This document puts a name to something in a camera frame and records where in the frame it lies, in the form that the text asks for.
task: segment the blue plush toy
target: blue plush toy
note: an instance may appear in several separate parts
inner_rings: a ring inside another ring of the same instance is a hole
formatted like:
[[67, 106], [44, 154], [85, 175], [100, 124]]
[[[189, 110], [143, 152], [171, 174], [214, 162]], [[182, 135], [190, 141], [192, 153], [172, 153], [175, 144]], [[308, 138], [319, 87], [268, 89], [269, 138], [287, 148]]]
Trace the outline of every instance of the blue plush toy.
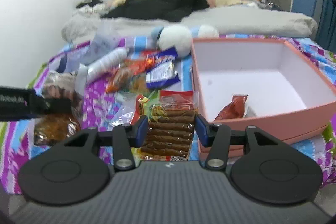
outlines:
[[212, 26], [201, 25], [187, 28], [181, 24], [175, 24], [168, 27], [156, 27], [151, 36], [157, 42], [160, 50], [175, 47], [179, 58], [186, 57], [191, 51], [193, 38], [219, 37], [219, 32]]

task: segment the open gift box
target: open gift box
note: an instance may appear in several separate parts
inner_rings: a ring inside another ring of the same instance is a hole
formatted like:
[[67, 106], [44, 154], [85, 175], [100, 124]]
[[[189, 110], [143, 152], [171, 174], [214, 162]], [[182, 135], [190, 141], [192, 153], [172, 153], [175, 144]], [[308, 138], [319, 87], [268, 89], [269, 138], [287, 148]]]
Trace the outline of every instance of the open gift box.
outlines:
[[[255, 125], [286, 143], [321, 134], [336, 112], [336, 87], [290, 42], [278, 39], [195, 39], [193, 84], [209, 122], [245, 130]], [[256, 117], [215, 120], [234, 94], [248, 94]], [[208, 149], [199, 145], [202, 158]], [[242, 155], [231, 146], [229, 156]]]

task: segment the hanging clothes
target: hanging clothes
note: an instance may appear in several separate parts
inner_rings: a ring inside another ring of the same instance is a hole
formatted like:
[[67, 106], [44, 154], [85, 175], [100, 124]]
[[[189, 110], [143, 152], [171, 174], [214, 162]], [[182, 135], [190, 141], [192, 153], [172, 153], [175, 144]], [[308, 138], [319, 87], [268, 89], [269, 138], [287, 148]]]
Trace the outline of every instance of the hanging clothes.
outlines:
[[315, 41], [324, 49], [336, 52], [336, 7], [333, 0], [323, 0], [319, 29]]

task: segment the blue snack wrapper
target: blue snack wrapper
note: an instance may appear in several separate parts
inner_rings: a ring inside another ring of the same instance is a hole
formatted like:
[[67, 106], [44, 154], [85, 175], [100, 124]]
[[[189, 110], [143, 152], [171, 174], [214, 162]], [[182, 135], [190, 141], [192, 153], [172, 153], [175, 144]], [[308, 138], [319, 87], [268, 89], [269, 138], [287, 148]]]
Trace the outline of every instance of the blue snack wrapper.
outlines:
[[146, 74], [146, 87], [157, 89], [179, 82], [179, 76], [174, 70], [174, 61], [177, 57], [176, 49], [169, 48], [154, 56], [155, 66]]

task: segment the colorful bedsheet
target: colorful bedsheet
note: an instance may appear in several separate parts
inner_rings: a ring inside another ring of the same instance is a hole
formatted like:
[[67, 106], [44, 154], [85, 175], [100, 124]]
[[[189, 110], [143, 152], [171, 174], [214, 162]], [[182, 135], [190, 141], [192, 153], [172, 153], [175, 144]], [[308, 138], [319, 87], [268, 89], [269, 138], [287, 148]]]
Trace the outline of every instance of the colorful bedsheet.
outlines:
[[[226, 37], [257, 37], [266, 38], [261, 35], [227, 35]], [[333, 53], [325, 51], [316, 47], [315, 45], [307, 45], [301, 42], [299, 39], [295, 40], [292, 38], [286, 38], [295, 47], [297, 47], [303, 54], [310, 58], [310, 60], [334, 83], [336, 81], [336, 56]], [[53, 57], [49, 63], [44, 64], [40, 71], [38, 72], [36, 78], [28, 85], [28, 87], [34, 87], [39, 93], [44, 79], [48, 75], [49, 65], [51, 62], [59, 62], [62, 64], [64, 62], [64, 53], [68, 53], [68, 57], [72, 54], [77, 54], [77, 51], [88, 47], [89, 43], [84, 43], [76, 48], [65, 48], [57, 56]], [[132, 55], [133, 58], [137, 57], [135, 52]], [[182, 79], [179, 86], [174, 86], [173, 90], [191, 90], [191, 57], [188, 57], [177, 64], [177, 70], [179, 72], [180, 78]], [[119, 105], [115, 102], [113, 96], [107, 96], [102, 93], [104, 90], [104, 84], [106, 83], [106, 78], [101, 78], [95, 83], [89, 85], [86, 88], [85, 102], [84, 102], [84, 126], [95, 125], [98, 126], [100, 130], [105, 130], [104, 123], [100, 120], [99, 106], [96, 104], [97, 99], [103, 100], [109, 103], [111, 107], [110, 117], [112, 117], [117, 110]], [[16, 177], [20, 167], [28, 161], [30, 158], [42, 153], [44, 150], [48, 149], [47, 146], [34, 146], [33, 145], [33, 129], [35, 122], [34, 120], [23, 120], [19, 122], [5, 122], [0, 123], [0, 144], [1, 144], [1, 161], [0, 161], [0, 181], [4, 186], [7, 193], [20, 194], [21, 190], [18, 186]], [[336, 149], [336, 115], [331, 119], [330, 125], [323, 132], [321, 136], [316, 136], [314, 138], [304, 140], [293, 144], [292, 146], [307, 156], [314, 159], [323, 171], [323, 184], [334, 183], [335, 181], [335, 149]], [[100, 150], [100, 158], [110, 164], [112, 161], [112, 148], [105, 147]], [[190, 152], [189, 160], [198, 160], [198, 145], [197, 136], [194, 135], [194, 140], [192, 143], [192, 149]]]

